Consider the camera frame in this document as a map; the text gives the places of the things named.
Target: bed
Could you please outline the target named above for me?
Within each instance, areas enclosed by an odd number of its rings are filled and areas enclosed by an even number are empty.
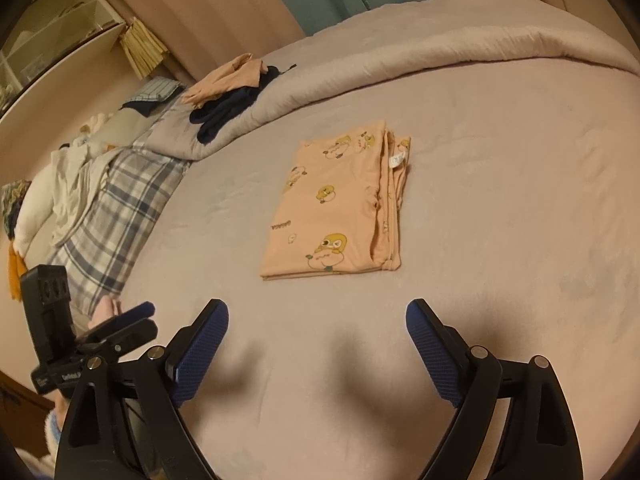
[[[366,12],[266,57],[296,69],[207,147],[173,107],[145,145],[200,160],[122,301],[160,344],[210,298],[230,328],[183,417],[227,480],[418,478],[452,417],[404,328],[413,298],[470,344],[551,361],[587,480],[640,418],[640,66],[537,0]],[[412,136],[396,272],[258,277],[302,140],[379,118]],[[498,419],[505,406],[497,408]],[[495,427],[475,479],[497,445]]]

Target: metal screw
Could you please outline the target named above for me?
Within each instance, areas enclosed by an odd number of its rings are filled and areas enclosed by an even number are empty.
[[[161,346],[151,347],[146,352],[146,355],[149,357],[149,359],[159,359],[164,355],[164,348]]]
[[[489,352],[483,346],[474,346],[471,349],[471,355],[478,359],[484,359],[489,355]]]
[[[95,370],[101,364],[102,364],[102,359],[100,359],[99,357],[92,357],[91,359],[89,359],[86,366],[87,368],[89,368],[89,370]]]
[[[549,361],[546,360],[546,357],[542,357],[542,355],[536,355],[533,358],[533,362],[540,368],[549,368]]]

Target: plaid blanket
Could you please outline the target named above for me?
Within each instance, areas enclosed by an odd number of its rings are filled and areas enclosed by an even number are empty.
[[[117,298],[190,163],[144,150],[120,153],[89,212],[50,264],[63,265],[74,323],[86,328],[104,295]]]

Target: clothing label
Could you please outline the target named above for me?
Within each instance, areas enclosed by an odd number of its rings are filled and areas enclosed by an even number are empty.
[[[404,161],[404,152],[396,153],[394,156],[389,157],[389,167],[391,169],[397,168]]]

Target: pillow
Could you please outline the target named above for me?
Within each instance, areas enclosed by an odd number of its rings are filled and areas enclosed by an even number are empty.
[[[140,135],[151,127],[160,113],[159,108],[157,112],[146,118],[131,108],[123,108],[114,113],[113,117],[91,136],[91,140],[121,148],[131,146]]]
[[[24,255],[24,264],[27,266],[27,269],[33,269],[33,267],[39,265],[46,265],[49,262],[55,250],[51,245],[51,238],[55,229],[56,216],[52,214],[33,237],[29,245],[29,250]]]
[[[165,77],[155,77],[125,101],[122,108],[133,108],[145,117],[182,88],[182,83]]]
[[[25,257],[31,241],[53,213],[53,174],[47,164],[34,177],[15,225],[14,251]]]

